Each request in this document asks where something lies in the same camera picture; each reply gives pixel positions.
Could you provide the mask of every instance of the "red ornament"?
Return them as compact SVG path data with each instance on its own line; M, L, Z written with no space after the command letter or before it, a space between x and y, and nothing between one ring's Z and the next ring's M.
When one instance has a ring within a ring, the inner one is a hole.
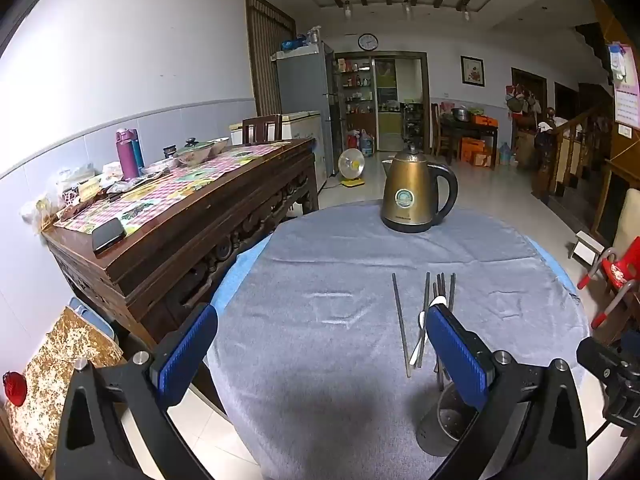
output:
M7 372L2 376L4 394L13 404L20 407L27 398L27 381L18 372Z

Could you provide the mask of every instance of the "staircase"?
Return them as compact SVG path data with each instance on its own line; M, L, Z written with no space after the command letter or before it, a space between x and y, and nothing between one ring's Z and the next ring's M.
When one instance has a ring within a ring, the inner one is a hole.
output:
M593 170L588 175L588 180L578 178L575 188L565 186L562 196L550 195L546 204L574 233L590 231L600 200L604 176Z
M600 24L598 22L586 23L585 25L578 25L575 30L584 38L585 43L591 47L594 56L600 60L602 67L609 74L609 84L613 85L609 49L604 41Z
M591 230L600 201L604 183L600 147L609 132L601 131L596 119L607 111L604 102L556 126L550 131L556 140L539 153L543 164L536 182L546 182L546 192L534 187L534 195L574 232ZM583 131L580 137L577 135L579 125Z

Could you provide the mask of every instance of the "blue tablecloth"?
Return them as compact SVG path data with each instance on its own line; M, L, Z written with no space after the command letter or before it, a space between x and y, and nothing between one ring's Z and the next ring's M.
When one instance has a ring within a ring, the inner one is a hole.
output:
M561 357L577 384L584 375L575 350L588 322L548 254L462 208L420 234L391 231L379 214L361 202L284 222L214 297L209 368L265 478L423 480L439 466L415 441L438 396L435 355L427 346L406 378L392 272L410 346L425 272L455 272L456 317L492 351L545 366Z

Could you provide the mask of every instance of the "bowl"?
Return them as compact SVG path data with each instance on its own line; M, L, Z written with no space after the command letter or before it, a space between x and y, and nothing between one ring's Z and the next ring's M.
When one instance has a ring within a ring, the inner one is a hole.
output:
M230 137L199 142L195 146L189 146L175 152L177 158L185 166L197 166L219 155L228 145Z
M212 153L213 156L219 155L230 143L231 137L222 137L221 139L213 139L209 142L213 142Z
M195 146L178 150L175 152L174 158L177 158L185 166L197 166L209 160L213 156L212 151L213 142L199 142Z
M143 175L157 173L162 170L172 170L178 165L178 159L176 158L164 158L162 160L158 160L153 164L149 164L140 170L140 173Z
M469 110L465 110L464 108L453 108L451 113L457 120L463 123L471 122L471 112Z

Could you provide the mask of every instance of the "wall clock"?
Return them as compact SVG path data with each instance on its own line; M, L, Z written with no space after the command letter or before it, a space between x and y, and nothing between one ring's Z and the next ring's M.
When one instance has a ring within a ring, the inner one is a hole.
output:
M362 50L376 50L378 48L378 38L373 34L363 34L358 38L358 46Z

